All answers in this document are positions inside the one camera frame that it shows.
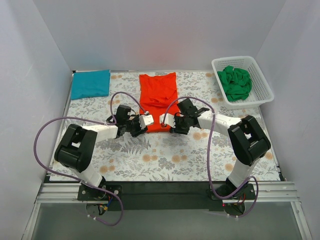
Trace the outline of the orange t shirt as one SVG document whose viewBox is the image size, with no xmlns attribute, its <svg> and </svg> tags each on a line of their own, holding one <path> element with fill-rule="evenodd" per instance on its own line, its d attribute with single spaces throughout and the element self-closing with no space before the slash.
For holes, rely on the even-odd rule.
<svg viewBox="0 0 320 240">
<path fill-rule="evenodd" d="M 175 72 L 160 76 L 149 76 L 147 74 L 139 76 L 139 102 L 154 119 L 154 124 L 147 127 L 148 133 L 168 132 L 170 130 L 169 125 L 161 126 L 160 115 L 164 114 L 168 106 L 178 98 L 176 79 Z"/>
</svg>

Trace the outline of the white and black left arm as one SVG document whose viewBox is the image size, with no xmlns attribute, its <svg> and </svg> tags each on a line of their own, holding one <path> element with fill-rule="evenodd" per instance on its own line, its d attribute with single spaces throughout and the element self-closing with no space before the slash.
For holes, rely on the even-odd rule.
<svg viewBox="0 0 320 240">
<path fill-rule="evenodd" d="M 130 133 L 133 138 L 138 137 L 154 123 L 150 113 L 131 114 L 131 111 L 131 107 L 120 105 L 116 114 L 107 118 L 103 125 L 69 125 L 55 150 L 54 159 L 70 169 L 81 181 L 106 189 L 105 178 L 92 164 L 95 145 L 117 139 L 125 133 Z"/>
</svg>

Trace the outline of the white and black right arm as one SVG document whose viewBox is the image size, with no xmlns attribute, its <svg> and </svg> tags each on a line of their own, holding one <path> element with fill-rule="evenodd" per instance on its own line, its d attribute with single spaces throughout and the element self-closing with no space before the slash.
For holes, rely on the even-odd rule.
<svg viewBox="0 0 320 240">
<path fill-rule="evenodd" d="M 253 116 L 229 117 L 216 113 L 209 104 L 197 108 L 192 100 L 193 97 L 179 97 L 175 100 L 178 112 L 166 111 L 159 121 L 162 126 L 169 126 L 173 134 L 186 135 L 190 128 L 199 128 L 229 138 L 236 157 L 233 170 L 219 188 L 210 187 L 216 198 L 229 199 L 248 184 L 257 162 L 271 149 L 271 142 Z"/>
</svg>

